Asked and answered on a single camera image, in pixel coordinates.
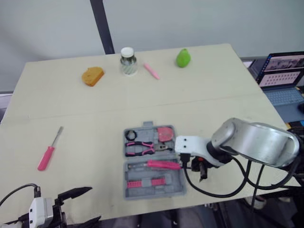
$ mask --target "pink screwdriver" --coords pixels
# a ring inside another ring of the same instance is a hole
[[[43,157],[42,157],[42,159],[41,159],[41,161],[40,161],[40,163],[38,165],[37,169],[39,171],[43,171],[43,170],[45,170],[47,168],[48,162],[49,162],[49,160],[52,157],[53,151],[55,150],[55,144],[56,144],[56,142],[57,142],[57,140],[58,140],[58,138],[59,138],[62,130],[63,130],[63,126],[61,126],[59,128],[59,130],[57,132],[57,135],[56,135],[56,137],[55,137],[52,145],[47,147],[47,151],[44,153],[44,155],[43,155]]]

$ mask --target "tool kit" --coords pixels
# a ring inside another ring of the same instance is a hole
[[[125,129],[123,153],[126,200],[171,197],[186,193],[184,176],[174,151],[171,125]]]

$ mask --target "pliers handle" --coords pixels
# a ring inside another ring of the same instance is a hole
[[[153,142],[140,142],[140,141],[136,141],[136,142],[127,142],[125,144],[126,147],[128,146],[146,146],[149,147],[149,149],[139,152],[139,153],[132,153],[132,152],[127,152],[125,154],[126,157],[134,157],[134,156],[143,156],[145,154],[154,154],[155,150],[154,150],[154,143]]]

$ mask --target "laptop keyboard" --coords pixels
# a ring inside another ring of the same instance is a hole
[[[288,105],[304,101],[304,97],[296,89],[265,92],[273,106]]]

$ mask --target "beige table surface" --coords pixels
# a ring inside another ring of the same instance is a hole
[[[192,60],[186,68],[174,65],[180,48],[136,53],[139,72],[133,77],[121,74],[118,54],[27,63],[0,125],[0,198],[29,182],[41,187],[42,196],[53,199],[71,188],[92,186],[62,207],[69,223],[100,214],[109,219],[227,200],[203,195],[188,184],[187,194],[180,197],[126,201],[123,196],[125,128],[154,121],[174,125],[177,135],[210,137],[231,117],[285,128],[230,45],[188,49]],[[161,80],[149,75],[143,62]],[[103,67],[105,75],[88,87],[81,74],[93,66]],[[61,125],[64,130],[49,167],[40,172],[37,165]],[[259,167],[252,166],[253,181]],[[261,184],[275,183],[285,174],[266,167]],[[198,173],[190,178],[204,190],[226,194],[239,186],[242,174],[230,162],[210,169],[201,183]],[[10,197],[0,208],[0,223],[26,213],[32,194],[28,188]],[[229,199],[252,194],[247,184]]]

